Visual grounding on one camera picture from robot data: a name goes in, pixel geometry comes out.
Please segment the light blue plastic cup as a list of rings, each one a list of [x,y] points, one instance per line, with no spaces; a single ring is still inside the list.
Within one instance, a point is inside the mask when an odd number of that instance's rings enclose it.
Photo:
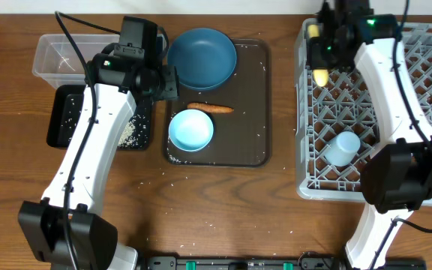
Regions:
[[[351,163],[356,156],[361,142],[359,137],[350,131],[339,133],[328,143],[328,150],[325,152],[325,159],[334,166],[344,167]]]

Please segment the yellow plastic spoon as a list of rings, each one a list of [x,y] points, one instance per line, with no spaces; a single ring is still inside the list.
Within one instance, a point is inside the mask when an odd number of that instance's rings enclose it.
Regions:
[[[317,25],[309,25],[307,32],[309,38],[317,38],[320,36],[320,30]],[[324,87],[329,81],[329,72],[326,69],[313,70],[313,79],[318,86]]]

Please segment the black rectangular waste tray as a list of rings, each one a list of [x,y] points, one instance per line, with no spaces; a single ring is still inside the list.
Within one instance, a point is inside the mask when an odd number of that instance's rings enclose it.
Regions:
[[[48,146],[66,149],[72,139],[83,108],[84,85],[63,85],[55,92],[52,115],[46,136]],[[136,112],[130,119],[136,129],[133,133],[135,142],[129,148],[118,149],[143,151],[149,147],[152,139],[153,102],[146,98],[136,105]]]

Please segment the brown serving tray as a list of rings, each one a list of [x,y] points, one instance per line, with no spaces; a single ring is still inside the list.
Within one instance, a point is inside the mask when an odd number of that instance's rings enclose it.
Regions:
[[[209,91],[180,87],[178,100],[166,103],[165,127],[189,103],[230,107],[233,112],[213,114],[211,141],[196,152],[177,148],[168,135],[163,155],[175,165],[261,167],[271,157],[271,53],[263,40],[234,39],[238,62],[233,75]]]

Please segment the grey dishwasher rack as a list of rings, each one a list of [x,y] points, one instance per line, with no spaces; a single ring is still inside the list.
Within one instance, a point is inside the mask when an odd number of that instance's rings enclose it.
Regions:
[[[357,71],[334,70],[328,84],[319,87],[306,65],[307,27],[303,22],[295,42],[295,91],[298,103],[295,129],[296,191],[306,200],[361,203],[359,173],[379,141],[377,117],[371,97]],[[432,24],[408,22],[403,30],[405,60],[421,108],[432,124]],[[342,131],[361,140],[358,154],[343,167],[328,163],[326,145]]]

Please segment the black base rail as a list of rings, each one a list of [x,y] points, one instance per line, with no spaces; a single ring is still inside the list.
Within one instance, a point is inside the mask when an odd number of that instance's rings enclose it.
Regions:
[[[303,256],[300,259],[182,259],[153,256],[146,260],[146,270],[330,270],[349,269],[330,257]]]

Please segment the light blue bowl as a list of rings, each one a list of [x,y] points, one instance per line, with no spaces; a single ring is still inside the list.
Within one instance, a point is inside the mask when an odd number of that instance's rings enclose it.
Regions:
[[[205,112],[186,109],[171,119],[168,137],[177,149],[198,152],[211,142],[214,131],[214,124]]]

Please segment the dark blue plate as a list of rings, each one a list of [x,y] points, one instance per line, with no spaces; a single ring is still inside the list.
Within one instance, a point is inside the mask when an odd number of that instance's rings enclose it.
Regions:
[[[237,52],[224,33],[212,28],[194,28],[172,42],[167,63],[176,67],[183,86],[208,91],[222,85],[233,74]]]

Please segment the clear plastic waste bin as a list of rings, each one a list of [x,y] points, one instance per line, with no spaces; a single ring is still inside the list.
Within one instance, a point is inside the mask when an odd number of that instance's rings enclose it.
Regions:
[[[103,48],[119,41],[117,34],[72,34],[85,61],[90,61]],[[80,60],[64,34],[44,34],[34,55],[32,73],[54,89],[63,85],[85,85]]]

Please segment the orange carrot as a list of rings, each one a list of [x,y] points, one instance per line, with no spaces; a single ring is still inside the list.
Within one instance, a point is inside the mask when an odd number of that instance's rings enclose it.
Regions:
[[[227,114],[234,111],[233,108],[228,106],[218,106],[208,103],[189,103],[187,105],[188,109],[191,110],[201,110],[206,113],[216,113],[216,114]]]

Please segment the white rice pile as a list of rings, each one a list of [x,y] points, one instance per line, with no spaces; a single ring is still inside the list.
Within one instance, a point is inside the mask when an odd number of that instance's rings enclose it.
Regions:
[[[118,147],[121,148],[129,148],[135,142],[134,131],[136,129],[135,124],[132,121],[129,121],[125,126],[121,137],[118,141]]]

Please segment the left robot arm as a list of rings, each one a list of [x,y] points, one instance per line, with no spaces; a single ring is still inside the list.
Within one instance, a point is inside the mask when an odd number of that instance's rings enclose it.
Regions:
[[[176,68],[164,64],[164,28],[126,16],[111,43],[84,61],[79,120],[57,173],[39,202],[25,201],[18,222],[36,260],[60,269],[135,269],[137,251],[101,216],[120,137],[144,99],[179,96]]]

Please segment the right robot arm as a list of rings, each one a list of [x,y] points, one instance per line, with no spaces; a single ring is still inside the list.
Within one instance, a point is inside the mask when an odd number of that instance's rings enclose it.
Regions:
[[[432,126],[404,59],[404,21],[375,14],[368,1],[324,3],[307,27],[307,64],[324,86],[329,71],[357,70],[367,86],[379,143],[361,171],[365,205],[333,269],[423,269],[422,261],[386,262],[402,225],[432,198]]]

